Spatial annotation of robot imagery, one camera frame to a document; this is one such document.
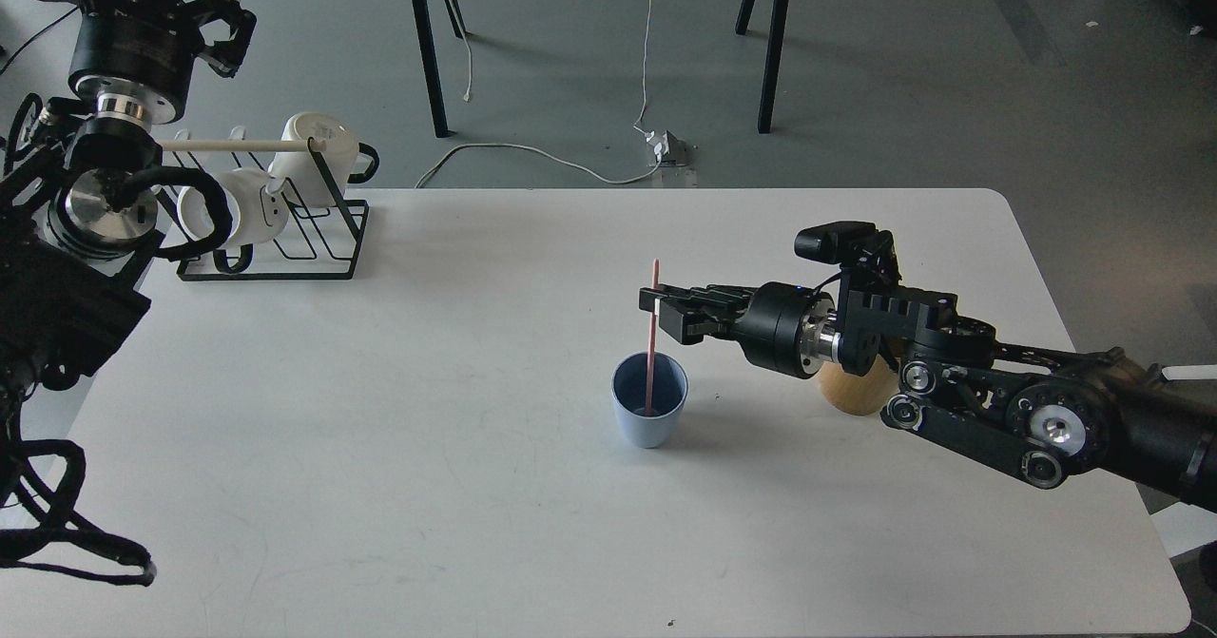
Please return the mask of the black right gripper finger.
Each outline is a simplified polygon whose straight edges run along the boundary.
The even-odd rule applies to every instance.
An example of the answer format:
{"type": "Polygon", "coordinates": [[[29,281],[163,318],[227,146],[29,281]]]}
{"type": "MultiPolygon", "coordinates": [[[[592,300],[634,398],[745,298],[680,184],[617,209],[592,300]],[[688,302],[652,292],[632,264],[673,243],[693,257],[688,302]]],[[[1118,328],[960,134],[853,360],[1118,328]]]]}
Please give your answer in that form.
{"type": "Polygon", "coordinates": [[[705,317],[744,315],[758,289],[736,284],[706,284],[705,286],[679,287],[661,282],[657,287],[639,289],[638,309],[654,312],[656,301],[692,312],[705,312],[705,317]]]}
{"type": "Polygon", "coordinates": [[[735,340],[736,323],[744,313],[744,307],[692,310],[660,307],[655,312],[658,329],[682,346],[694,346],[703,342],[703,338],[735,340]]]}

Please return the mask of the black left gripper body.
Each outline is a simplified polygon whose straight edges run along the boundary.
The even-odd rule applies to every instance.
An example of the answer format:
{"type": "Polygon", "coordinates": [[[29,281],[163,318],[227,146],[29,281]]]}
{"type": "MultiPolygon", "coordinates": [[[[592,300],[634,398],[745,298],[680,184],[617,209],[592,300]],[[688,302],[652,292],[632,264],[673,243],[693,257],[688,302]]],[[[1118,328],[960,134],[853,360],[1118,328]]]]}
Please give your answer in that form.
{"type": "Polygon", "coordinates": [[[203,49],[183,0],[80,0],[67,84],[78,97],[141,96],[156,125],[185,114],[194,62],[203,49]]]}

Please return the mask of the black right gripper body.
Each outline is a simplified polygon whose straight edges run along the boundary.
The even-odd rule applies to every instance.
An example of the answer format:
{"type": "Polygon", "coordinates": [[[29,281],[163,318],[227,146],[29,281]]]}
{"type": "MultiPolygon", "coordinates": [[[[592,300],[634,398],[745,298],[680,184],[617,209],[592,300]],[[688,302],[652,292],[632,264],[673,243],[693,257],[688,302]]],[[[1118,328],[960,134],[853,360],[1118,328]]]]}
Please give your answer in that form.
{"type": "Polygon", "coordinates": [[[839,318],[832,297],[785,282],[762,284],[730,338],[755,366],[787,377],[813,377],[825,362],[839,360],[839,318]]]}

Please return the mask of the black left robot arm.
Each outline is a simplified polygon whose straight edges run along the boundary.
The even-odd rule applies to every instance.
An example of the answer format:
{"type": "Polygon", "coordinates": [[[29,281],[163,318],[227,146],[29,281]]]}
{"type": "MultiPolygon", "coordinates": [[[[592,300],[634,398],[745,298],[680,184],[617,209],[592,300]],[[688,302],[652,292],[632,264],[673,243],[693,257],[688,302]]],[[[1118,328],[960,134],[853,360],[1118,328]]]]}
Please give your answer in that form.
{"type": "Polygon", "coordinates": [[[155,125],[183,118],[197,58],[239,73],[256,13],[239,0],[39,0],[80,15],[68,97],[30,93],[5,140],[1,231],[2,503],[33,526],[2,530],[4,569],[68,544],[122,566],[116,586],[156,577],[147,548],[77,513],[86,455],[71,440],[27,440],[22,409],[38,388],[94,375],[148,310],[138,281],[152,261],[221,248],[232,213],[221,184],[162,163],[155,125]]]}

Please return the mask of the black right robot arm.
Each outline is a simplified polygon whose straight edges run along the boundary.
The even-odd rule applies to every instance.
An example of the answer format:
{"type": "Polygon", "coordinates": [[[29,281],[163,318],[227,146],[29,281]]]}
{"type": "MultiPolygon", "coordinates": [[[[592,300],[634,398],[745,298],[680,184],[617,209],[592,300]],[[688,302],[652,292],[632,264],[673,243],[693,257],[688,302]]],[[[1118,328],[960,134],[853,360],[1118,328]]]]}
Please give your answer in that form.
{"type": "Polygon", "coordinates": [[[1215,509],[1215,409],[1170,394],[1120,348],[1003,343],[957,296],[842,270],[837,297],[785,282],[645,287],[639,307],[684,346],[733,340],[751,364],[819,377],[829,403],[879,416],[1037,488],[1101,469],[1215,509]]]}

